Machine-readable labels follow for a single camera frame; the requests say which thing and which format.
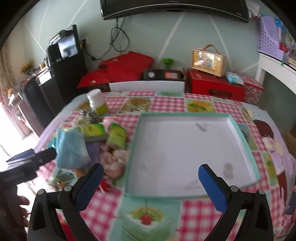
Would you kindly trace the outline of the patterned red storage box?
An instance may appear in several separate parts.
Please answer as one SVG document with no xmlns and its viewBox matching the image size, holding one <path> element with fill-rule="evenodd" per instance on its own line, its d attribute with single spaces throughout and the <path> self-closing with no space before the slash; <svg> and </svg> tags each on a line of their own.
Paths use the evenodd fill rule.
<svg viewBox="0 0 296 241">
<path fill-rule="evenodd" d="M 235 72 L 235 74 L 240 76 L 244 82 L 244 102 L 252 105 L 258 105 L 260 97 L 264 91 L 262 85 L 249 75 L 239 72 Z"/>
</svg>

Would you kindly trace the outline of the leopard print scrunchie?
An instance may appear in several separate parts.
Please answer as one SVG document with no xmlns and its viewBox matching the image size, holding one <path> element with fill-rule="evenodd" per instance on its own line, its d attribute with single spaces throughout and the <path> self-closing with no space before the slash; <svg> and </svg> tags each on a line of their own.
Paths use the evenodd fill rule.
<svg viewBox="0 0 296 241">
<path fill-rule="evenodd" d="M 100 118 L 92 109 L 81 109 L 80 113 L 89 123 L 99 123 Z"/>
</svg>

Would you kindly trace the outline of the wall mounted television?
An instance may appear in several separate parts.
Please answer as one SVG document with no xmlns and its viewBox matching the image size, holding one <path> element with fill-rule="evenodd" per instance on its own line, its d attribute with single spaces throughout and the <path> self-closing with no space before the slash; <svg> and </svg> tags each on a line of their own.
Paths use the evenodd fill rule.
<svg viewBox="0 0 296 241">
<path fill-rule="evenodd" d="M 237 22 L 248 23 L 249 15 L 246 1 L 223 0 L 104 0 L 100 1 L 103 20 L 112 20 L 125 16 L 153 13 L 158 11 L 170 12 L 202 12 L 218 15 Z"/>
</svg>

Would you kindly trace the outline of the red flat gift bags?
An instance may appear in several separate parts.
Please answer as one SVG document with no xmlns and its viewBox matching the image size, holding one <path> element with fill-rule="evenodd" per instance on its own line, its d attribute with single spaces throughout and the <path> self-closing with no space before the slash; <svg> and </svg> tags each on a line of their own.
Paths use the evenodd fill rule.
<svg viewBox="0 0 296 241">
<path fill-rule="evenodd" d="M 93 87 L 112 82 L 141 80 L 144 71 L 154 62 L 150 56 L 129 51 L 126 54 L 103 61 L 96 70 L 84 75 L 77 88 Z"/>
</svg>

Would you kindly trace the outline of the blue face mask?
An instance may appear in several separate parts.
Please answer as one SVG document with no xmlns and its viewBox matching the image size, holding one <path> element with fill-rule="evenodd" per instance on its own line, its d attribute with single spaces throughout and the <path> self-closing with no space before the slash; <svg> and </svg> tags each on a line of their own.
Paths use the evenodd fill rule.
<svg viewBox="0 0 296 241">
<path fill-rule="evenodd" d="M 82 169 L 91 163 L 84 136 L 79 128 L 59 129 L 56 136 L 56 163 L 58 168 Z"/>
</svg>

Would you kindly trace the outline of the red white scrunchie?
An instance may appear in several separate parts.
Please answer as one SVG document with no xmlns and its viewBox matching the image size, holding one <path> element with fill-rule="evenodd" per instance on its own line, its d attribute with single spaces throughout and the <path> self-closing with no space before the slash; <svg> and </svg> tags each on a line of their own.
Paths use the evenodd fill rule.
<svg viewBox="0 0 296 241">
<path fill-rule="evenodd" d="M 111 192 L 111 190 L 113 189 L 113 183 L 110 180 L 107 179 L 103 179 L 100 184 L 98 189 L 102 192 L 102 193 L 108 193 Z"/>
</svg>

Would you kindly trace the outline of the white pill bottle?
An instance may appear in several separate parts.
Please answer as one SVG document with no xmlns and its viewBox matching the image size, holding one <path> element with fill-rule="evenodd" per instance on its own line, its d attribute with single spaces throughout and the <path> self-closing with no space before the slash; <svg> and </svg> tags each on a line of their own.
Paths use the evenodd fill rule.
<svg viewBox="0 0 296 241">
<path fill-rule="evenodd" d="M 87 98 L 89 100 L 89 105 L 93 111 L 95 111 L 99 116 L 104 116 L 108 113 L 108 107 L 106 100 L 100 89 L 93 89 L 87 93 Z"/>
</svg>

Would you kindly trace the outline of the blue wet wipes pack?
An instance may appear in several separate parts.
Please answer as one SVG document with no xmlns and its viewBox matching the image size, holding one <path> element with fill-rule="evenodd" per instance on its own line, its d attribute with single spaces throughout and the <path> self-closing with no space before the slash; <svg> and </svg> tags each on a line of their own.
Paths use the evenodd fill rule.
<svg viewBox="0 0 296 241">
<path fill-rule="evenodd" d="M 226 79 L 230 84 L 244 85 L 243 79 L 234 72 L 226 72 Z"/>
</svg>

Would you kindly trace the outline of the purple cloth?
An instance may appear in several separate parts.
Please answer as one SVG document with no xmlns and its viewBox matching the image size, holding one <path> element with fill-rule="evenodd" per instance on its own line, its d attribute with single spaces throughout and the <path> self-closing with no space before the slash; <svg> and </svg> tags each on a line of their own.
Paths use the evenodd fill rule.
<svg viewBox="0 0 296 241">
<path fill-rule="evenodd" d="M 90 163 L 100 162 L 100 142 L 86 142 L 86 149 L 90 157 Z"/>
</svg>

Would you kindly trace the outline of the black box with labels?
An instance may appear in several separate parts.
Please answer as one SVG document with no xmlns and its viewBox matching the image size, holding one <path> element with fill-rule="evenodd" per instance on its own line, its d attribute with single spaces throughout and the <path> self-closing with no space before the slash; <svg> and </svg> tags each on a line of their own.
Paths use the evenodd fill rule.
<svg viewBox="0 0 296 241">
<path fill-rule="evenodd" d="M 184 74 L 180 70 L 166 70 L 166 69 L 145 69 L 143 80 L 146 81 L 183 81 Z"/>
</svg>

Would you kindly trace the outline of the white tray with teal rim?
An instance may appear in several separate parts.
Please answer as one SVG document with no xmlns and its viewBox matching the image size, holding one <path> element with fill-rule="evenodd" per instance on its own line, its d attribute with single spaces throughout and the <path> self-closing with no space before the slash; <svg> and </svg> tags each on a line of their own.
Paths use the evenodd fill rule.
<svg viewBox="0 0 296 241">
<path fill-rule="evenodd" d="M 260 180 L 243 132 L 227 113 L 143 113 L 130 144 L 123 190 L 141 198 L 206 194 L 198 169 L 207 164 L 240 188 Z"/>
</svg>

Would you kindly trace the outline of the white chair back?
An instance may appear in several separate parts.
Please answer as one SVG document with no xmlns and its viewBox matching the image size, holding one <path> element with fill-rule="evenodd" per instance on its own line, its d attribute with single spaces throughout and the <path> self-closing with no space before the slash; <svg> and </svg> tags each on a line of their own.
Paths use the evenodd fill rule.
<svg viewBox="0 0 296 241">
<path fill-rule="evenodd" d="M 109 84 L 111 92 L 119 91 L 161 91 L 161 92 L 185 92 L 184 81 L 125 81 L 112 82 Z"/>
</svg>

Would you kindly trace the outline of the yellow flower bouquet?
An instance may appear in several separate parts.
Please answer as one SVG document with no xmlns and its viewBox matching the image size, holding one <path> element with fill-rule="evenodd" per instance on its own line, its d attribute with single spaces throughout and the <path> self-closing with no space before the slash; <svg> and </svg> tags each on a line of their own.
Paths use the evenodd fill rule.
<svg viewBox="0 0 296 241">
<path fill-rule="evenodd" d="M 31 75 L 34 72 L 34 60 L 31 59 L 20 68 L 20 73 Z"/>
</svg>

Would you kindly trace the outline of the pink floral cloth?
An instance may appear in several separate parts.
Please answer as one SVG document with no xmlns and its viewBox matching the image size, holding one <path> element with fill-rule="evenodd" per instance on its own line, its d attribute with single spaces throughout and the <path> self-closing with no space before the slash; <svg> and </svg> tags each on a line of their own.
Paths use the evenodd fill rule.
<svg viewBox="0 0 296 241">
<path fill-rule="evenodd" d="M 129 158 L 129 151 L 112 149 L 105 143 L 100 143 L 100 163 L 104 173 L 116 180 L 123 176 Z"/>
</svg>

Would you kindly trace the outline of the green tissue pack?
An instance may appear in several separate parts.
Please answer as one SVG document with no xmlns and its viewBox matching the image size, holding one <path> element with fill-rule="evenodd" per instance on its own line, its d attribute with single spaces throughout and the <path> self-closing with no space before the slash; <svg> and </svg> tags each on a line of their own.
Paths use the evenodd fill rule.
<svg viewBox="0 0 296 241">
<path fill-rule="evenodd" d="M 122 126 L 112 123 L 106 144 L 112 149 L 125 150 L 127 131 Z"/>
<path fill-rule="evenodd" d="M 100 123 L 88 124 L 82 128 L 82 132 L 86 142 L 104 141 L 107 137 L 104 125 Z"/>
</svg>

